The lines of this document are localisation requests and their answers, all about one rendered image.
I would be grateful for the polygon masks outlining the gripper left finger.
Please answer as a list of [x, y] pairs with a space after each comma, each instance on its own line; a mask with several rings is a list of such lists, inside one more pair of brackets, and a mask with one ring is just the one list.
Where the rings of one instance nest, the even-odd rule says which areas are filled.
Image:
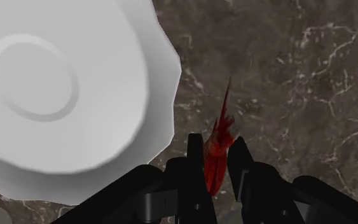
[[203, 174], [201, 134], [188, 136], [187, 155], [171, 158], [161, 170], [143, 164], [57, 218], [52, 224], [217, 224]]

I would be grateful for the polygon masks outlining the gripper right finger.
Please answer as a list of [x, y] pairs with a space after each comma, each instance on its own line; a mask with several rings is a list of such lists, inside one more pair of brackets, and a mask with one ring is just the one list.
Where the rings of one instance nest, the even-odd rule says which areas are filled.
[[358, 224], [358, 201], [313, 176], [286, 181], [254, 161], [242, 137], [228, 150], [228, 171], [243, 224]]

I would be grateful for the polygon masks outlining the red bird figure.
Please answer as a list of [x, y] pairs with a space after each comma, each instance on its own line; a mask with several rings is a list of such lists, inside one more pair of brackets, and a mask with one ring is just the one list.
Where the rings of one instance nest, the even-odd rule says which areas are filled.
[[209, 138], [203, 144], [203, 173], [207, 191], [211, 196], [215, 196], [223, 184], [228, 149], [238, 137], [238, 130], [234, 128], [235, 118], [227, 112], [230, 91], [231, 78], [228, 81], [221, 113], [215, 119]]

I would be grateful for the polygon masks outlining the white scalloped bowl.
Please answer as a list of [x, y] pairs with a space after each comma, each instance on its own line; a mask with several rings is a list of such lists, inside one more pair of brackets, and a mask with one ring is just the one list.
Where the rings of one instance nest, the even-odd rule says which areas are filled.
[[0, 194], [77, 205], [174, 136], [153, 0], [0, 0]]

